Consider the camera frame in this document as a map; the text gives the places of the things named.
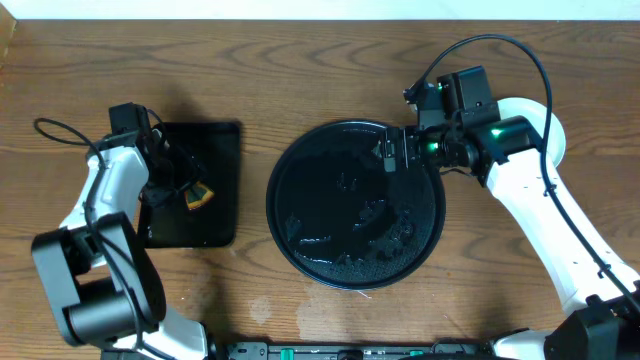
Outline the light green plate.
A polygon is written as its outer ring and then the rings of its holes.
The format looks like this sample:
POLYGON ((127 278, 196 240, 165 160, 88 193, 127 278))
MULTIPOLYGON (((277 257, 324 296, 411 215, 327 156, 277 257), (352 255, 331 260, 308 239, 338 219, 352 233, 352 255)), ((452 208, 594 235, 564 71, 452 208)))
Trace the light green plate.
MULTIPOLYGON (((540 136, 543 136, 547 107, 535 100, 523 97, 509 97, 497 102, 502 120, 515 116, 525 117, 536 129, 540 136)), ((549 128, 549 139, 547 152, 555 167, 558 167, 566 152, 566 135, 561 122, 555 114, 551 114, 549 128)))

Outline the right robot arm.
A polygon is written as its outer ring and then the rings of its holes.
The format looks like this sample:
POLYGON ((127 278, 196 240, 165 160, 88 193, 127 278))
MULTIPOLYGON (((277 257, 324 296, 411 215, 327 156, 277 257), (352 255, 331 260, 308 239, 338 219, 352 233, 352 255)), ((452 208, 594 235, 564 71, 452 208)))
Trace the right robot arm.
POLYGON ((471 170, 534 248, 566 319, 551 332, 518 330, 490 341, 496 359, 636 359, 639 274, 608 245, 573 199, 547 149, 556 122, 523 116, 459 129, 384 131, 387 170, 418 162, 471 170))

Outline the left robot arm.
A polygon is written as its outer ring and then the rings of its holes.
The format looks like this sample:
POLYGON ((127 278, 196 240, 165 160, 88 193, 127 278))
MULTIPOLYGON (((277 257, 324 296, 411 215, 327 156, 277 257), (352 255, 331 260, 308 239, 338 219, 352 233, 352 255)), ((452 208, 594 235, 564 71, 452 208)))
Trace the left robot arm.
POLYGON ((87 178, 71 212, 37 235, 31 255, 63 339, 103 354, 205 359, 204 326, 168 306, 132 221, 166 141, 157 130, 116 130, 87 146, 87 178))

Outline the orange green sponge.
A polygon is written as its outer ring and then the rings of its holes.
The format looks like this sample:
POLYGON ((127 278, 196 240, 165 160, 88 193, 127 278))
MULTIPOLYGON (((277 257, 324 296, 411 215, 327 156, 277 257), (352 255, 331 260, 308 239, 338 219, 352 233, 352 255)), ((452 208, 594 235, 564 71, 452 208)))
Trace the orange green sponge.
POLYGON ((202 181, 197 181, 184 192, 186 206, 189 211, 202 208, 210 202, 214 196, 215 192, 202 181))

